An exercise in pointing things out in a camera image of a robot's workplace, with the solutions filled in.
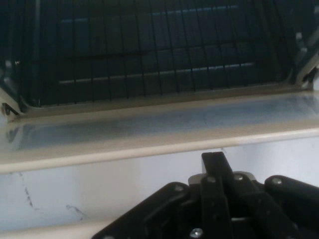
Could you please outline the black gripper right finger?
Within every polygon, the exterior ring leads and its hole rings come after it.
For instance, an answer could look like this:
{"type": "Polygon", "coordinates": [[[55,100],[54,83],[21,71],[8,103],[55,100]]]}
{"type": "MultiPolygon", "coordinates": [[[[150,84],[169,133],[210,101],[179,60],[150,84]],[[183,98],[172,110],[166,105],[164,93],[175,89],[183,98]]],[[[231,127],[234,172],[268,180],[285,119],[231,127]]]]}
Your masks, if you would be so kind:
{"type": "Polygon", "coordinates": [[[263,184],[213,153],[213,238],[317,239],[319,189],[281,175],[263,184]]]}

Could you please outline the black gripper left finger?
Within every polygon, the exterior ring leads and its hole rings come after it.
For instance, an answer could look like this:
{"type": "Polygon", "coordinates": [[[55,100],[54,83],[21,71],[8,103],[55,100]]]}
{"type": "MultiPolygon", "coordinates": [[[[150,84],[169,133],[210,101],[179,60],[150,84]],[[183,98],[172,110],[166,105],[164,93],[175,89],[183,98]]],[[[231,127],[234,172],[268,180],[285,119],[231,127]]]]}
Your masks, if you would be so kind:
{"type": "Polygon", "coordinates": [[[202,154],[205,174],[172,182],[93,235],[95,239],[212,239],[215,233],[212,152],[202,154]]]}

